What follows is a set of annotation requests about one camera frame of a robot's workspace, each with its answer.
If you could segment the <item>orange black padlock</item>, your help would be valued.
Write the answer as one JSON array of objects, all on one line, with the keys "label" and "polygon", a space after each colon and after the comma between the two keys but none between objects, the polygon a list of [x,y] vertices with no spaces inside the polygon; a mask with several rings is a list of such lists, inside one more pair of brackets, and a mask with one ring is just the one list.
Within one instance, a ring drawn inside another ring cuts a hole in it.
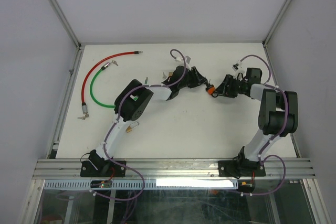
[{"label": "orange black padlock", "polygon": [[209,94],[209,95],[213,95],[213,93],[215,92],[216,88],[212,85],[212,84],[207,84],[206,85],[206,88],[205,88],[206,92]]}]

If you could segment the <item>small brass padlock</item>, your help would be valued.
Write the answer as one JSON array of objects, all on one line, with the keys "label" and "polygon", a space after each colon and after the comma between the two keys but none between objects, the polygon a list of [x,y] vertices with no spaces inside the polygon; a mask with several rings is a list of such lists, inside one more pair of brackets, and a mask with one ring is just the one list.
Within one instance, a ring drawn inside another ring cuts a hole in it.
[{"label": "small brass padlock", "polygon": [[138,121],[135,121],[135,122],[131,123],[131,124],[127,127],[126,132],[127,132],[127,133],[131,132],[134,128],[136,128],[137,126],[139,126],[139,124],[140,124],[140,123],[139,123]]}]

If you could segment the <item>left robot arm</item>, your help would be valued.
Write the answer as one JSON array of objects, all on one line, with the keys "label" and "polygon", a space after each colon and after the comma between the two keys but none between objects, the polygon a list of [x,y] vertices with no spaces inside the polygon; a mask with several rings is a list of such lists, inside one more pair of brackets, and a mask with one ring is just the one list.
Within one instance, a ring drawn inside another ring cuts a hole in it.
[{"label": "left robot arm", "polygon": [[81,162],[81,177],[123,177],[118,168],[124,168],[125,162],[117,165],[112,162],[114,154],[123,136],[135,125],[151,101],[174,99],[183,88],[196,88],[208,84],[196,67],[190,69],[178,66],[161,84],[147,85],[132,80],[116,98],[114,118],[104,140],[89,152],[88,159]]}]

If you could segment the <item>green cable lock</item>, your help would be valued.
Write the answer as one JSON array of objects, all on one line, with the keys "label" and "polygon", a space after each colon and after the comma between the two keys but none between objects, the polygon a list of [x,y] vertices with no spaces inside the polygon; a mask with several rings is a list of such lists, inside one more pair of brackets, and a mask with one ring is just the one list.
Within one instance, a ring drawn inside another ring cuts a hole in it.
[{"label": "green cable lock", "polygon": [[120,64],[119,66],[110,64],[109,67],[102,71],[95,79],[93,83],[93,95],[103,104],[114,105],[119,94],[134,79],[137,79],[140,83],[148,84],[149,74],[142,68],[136,68],[126,64]]}]

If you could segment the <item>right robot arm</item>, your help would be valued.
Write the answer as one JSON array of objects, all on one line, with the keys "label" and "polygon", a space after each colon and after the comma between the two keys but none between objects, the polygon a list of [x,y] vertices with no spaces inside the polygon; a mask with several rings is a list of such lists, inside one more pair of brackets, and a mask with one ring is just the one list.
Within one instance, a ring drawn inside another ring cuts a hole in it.
[{"label": "right robot arm", "polygon": [[217,87],[207,87],[213,96],[235,98],[239,94],[260,101],[258,131],[230,161],[219,161],[220,177],[264,177],[264,154],[280,138],[292,134],[298,127],[298,95],[282,91],[269,84],[261,84],[262,70],[247,68],[246,74],[227,74]]}]

